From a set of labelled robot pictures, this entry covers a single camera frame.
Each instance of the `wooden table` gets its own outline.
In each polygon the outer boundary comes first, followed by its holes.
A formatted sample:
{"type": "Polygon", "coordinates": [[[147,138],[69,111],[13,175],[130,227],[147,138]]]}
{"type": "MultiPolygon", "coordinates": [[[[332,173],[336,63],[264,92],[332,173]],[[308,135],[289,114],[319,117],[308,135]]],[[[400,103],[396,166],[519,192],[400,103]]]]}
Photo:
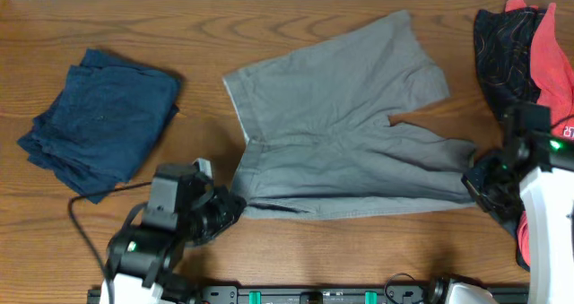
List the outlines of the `wooden table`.
{"type": "MultiPolygon", "coordinates": [[[[574,2],[558,4],[558,38],[574,54],[574,2]]],[[[452,98],[395,117],[448,137],[475,140],[482,153],[500,132],[474,75],[473,20],[505,0],[8,0],[0,11],[0,301],[84,303],[101,283],[68,221],[74,193],[26,161],[16,140],[64,87],[86,48],[105,48],[173,70],[187,81],[173,120],[134,178],[156,165],[205,157],[229,183],[245,144],[222,75],[261,59],[355,30],[408,9],[427,52],[444,69],[452,98]]],[[[103,254],[127,211],[149,188],[99,205],[78,204],[103,254]]],[[[527,282],[510,236],[478,209],[347,221],[242,219],[211,245],[189,251],[179,271],[192,281],[244,285],[381,284],[451,272],[485,282],[527,282]]]]}

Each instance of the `green led light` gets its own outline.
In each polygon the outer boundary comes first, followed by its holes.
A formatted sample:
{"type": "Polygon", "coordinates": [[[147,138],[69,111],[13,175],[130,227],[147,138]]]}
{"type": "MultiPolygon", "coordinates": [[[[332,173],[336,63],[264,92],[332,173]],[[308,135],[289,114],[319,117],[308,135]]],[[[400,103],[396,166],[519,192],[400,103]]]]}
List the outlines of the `green led light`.
{"type": "Polygon", "coordinates": [[[551,140],[550,147],[552,147],[555,151],[558,151],[560,148],[562,148],[562,143],[557,142],[555,140],[551,140]]]}
{"type": "Polygon", "coordinates": [[[135,251],[137,249],[137,244],[133,241],[129,242],[129,245],[127,245],[127,252],[132,252],[135,251]]]}

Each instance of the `clothing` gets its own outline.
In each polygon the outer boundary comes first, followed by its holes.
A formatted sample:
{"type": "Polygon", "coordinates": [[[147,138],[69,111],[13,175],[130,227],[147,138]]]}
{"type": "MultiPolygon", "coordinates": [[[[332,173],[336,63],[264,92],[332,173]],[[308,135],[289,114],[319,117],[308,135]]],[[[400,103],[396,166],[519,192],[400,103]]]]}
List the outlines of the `clothing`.
{"type": "Polygon", "coordinates": [[[528,219],[526,211],[520,216],[517,230],[518,251],[524,258],[525,263],[530,266],[530,232],[528,230],[528,219]]]}
{"type": "Polygon", "coordinates": [[[530,76],[530,46],[545,11],[481,10],[474,21],[476,76],[494,116],[517,101],[536,102],[540,89],[530,76]]]}
{"type": "MultiPolygon", "coordinates": [[[[523,7],[526,7],[524,0],[509,0],[506,9],[508,11],[523,7]]],[[[537,103],[551,109],[553,124],[574,114],[574,71],[554,35],[555,13],[556,4],[552,3],[532,39],[530,58],[530,74],[541,89],[537,103]]],[[[574,119],[556,126],[552,134],[574,139],[574,119]]]]}
{"type": "Polygon", "coordinates": [[[247,148],[231,191],[251,218],[336,219],[474,204],[474,145],[388,116],[448,97],[406,11],[224,77],[247,148]]]}
{"type": "Polygon", "coordinates": [[[129,181],[177,113],[179,86],[164,72],[88,49],[18,144],[78,194],[110,190],[129,181]]]}

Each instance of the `folded blue shirt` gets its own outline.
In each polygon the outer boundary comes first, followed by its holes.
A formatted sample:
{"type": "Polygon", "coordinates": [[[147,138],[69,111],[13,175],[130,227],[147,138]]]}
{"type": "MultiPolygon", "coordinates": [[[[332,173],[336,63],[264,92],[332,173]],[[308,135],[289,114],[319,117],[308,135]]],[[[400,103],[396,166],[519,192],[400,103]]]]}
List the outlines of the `folded blue shirt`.
{"type": "Polygon", "coordinates": [[[113,189],[136,173],[178,112],[179,88],[171,75],[88,49],[18,144],[80,195],[113,189]]]}

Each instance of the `gray shorts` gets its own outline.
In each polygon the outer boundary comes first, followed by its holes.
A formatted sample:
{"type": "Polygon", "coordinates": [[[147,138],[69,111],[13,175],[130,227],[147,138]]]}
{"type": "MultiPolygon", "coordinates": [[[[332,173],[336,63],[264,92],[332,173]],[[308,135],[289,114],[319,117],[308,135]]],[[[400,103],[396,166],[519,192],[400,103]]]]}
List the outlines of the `gray shorts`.
{"type": "Polygon", "coordinates": [[[231,191],[252,218],[336,219],[474,204],[474,145],[388,116],[448,97],[408,12],[224,77],[248,142],[231,191]]]}

